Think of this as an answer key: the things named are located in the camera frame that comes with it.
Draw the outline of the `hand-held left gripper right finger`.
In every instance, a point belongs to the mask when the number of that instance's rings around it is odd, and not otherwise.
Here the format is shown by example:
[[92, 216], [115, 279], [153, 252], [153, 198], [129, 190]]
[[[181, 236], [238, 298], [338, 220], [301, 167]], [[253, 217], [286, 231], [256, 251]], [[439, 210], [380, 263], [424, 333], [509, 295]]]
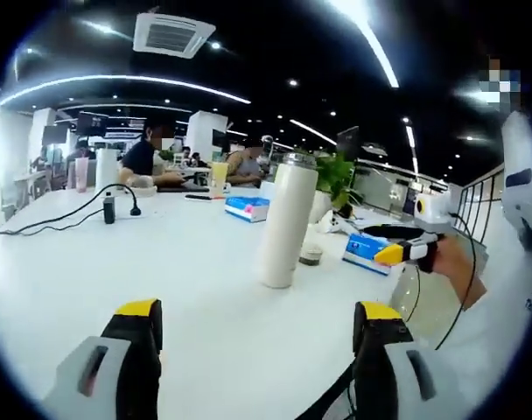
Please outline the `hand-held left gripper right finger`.
[[401, 315], [385, 304], [355, 304], [353, 354], [358, 419], [462, 419], [466, 414], [448, 364], [414, 341]]

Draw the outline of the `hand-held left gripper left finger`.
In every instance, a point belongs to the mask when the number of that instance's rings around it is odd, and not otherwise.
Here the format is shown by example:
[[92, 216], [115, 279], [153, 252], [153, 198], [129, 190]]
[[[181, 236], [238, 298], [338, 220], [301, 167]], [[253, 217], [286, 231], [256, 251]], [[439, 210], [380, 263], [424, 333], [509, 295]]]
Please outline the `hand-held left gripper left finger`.
[[156, 419], [162, 374], [162, 302], [120, 306], [101, 335], [84, 339], [58, 366], [42, 402], [50, 419]]

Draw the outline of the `person's right hand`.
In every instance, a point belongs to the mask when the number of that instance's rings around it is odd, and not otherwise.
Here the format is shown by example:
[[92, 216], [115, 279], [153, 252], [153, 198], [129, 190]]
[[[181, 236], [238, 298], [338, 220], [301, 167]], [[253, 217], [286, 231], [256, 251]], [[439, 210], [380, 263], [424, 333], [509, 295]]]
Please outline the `person's right hand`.
[[448, 236], [437, 242], [432, 270], [447, 277], [454, 288], [466, 287], [473, 276], [471, 260], [459, 242]]

